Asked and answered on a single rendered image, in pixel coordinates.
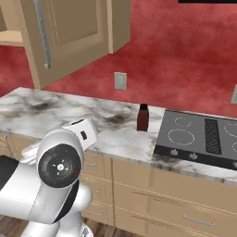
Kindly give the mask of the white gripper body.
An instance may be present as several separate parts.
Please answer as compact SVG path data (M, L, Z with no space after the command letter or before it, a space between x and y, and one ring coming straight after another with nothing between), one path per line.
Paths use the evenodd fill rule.
M20 162L24 164L34 164L36 162L36 155L39 146L40 146L39 143L35 143L24 148L21 151L22 159L20 160Z

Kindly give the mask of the beige base cabinet door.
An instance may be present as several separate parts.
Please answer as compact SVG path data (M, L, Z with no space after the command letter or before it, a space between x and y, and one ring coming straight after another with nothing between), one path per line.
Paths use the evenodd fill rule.
M22 159L21 151L25 147L28 147L30 144L37 142L36 139L26 138L19 135L12 135L12 134L4 133L4 132L0 132L0 134L4 134L7 136L7 141L13 155L13 157L11 158L14 158L16 160Z

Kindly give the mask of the small beige drawer front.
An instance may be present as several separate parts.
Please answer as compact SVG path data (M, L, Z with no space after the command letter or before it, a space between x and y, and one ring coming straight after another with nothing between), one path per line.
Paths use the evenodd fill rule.
M89 186L93 189L94 201L105 204L113 204L112 182L97 178L87 179Z
M96 213L103 212L104 215L102 216L91 215L88 211L93 211ZM82 215L85 218L89 218L97 222L101 222L110 226L114 225L113 205L105 204L99 201L92 201L92 203L82 211Z
M97 167L88 167L88 163L95 163ZM91 154L86 152L84 154L84 164L83 171L84 175L90 175L97 178L105 179L108 181L112 180L111 174L111 159L109 157L105 157L101 154Z

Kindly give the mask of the dark brown bottle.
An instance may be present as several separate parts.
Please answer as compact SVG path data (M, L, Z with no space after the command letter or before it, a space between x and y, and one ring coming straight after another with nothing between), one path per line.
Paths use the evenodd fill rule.
M147 104L140 104L140 109L137 116L137 130L147 131L149 123L149 110Z

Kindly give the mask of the wide beige drawer front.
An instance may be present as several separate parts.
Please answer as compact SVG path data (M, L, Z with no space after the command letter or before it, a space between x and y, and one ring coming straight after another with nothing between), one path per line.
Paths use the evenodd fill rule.
M143 237L218 237L115 207L115 226Z
M114 184L114 204L149 218L164 220L169 223L202 231L218 237L237 237L237 216L216 209L185 202L171 196L154 193L125 184ZM214 222L215 226L207 226L185 219L183 215L206 222Z

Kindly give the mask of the wide beige panel front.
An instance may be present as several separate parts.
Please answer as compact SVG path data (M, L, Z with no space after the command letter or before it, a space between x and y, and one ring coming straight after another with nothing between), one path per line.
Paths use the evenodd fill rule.
M114 181L237 213L237 186L113 160Z

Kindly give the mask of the black glass hob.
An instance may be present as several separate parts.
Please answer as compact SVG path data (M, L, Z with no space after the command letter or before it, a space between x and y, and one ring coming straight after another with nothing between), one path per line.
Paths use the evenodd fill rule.
M177 149L173 156L171 149ZM166 110L154 153L219 168L237 170L237 120ZM196 160L189 158L197 154Z

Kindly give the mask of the black range hood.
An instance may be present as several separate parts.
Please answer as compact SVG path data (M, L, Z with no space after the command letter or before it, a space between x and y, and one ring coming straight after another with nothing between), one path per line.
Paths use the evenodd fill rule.
M179 4L237 4L237 0L178 0Z

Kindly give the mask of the grey wall outlet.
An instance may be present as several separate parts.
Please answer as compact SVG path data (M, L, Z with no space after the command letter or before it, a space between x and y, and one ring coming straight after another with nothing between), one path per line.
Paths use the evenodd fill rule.
M127 89L127 74L122 72L114 73L114 83L117 90Z
M237 84L235 85L232 96L231 96L231 104L237 105Z

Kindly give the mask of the beige wall cabinet door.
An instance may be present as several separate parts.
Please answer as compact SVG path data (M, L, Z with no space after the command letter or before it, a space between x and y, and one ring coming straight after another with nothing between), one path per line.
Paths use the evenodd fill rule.
M50 50L44 48L33 0L18 0L21 33L34 87L43 89L108 53L106 0L39 0Z

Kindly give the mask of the beige wall cabinet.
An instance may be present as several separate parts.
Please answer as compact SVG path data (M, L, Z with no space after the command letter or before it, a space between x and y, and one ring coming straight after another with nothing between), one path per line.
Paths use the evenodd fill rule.
M0 45L24 46L18 0L0 0ZM131 38L131 0L106 0L108 52L115 53Z

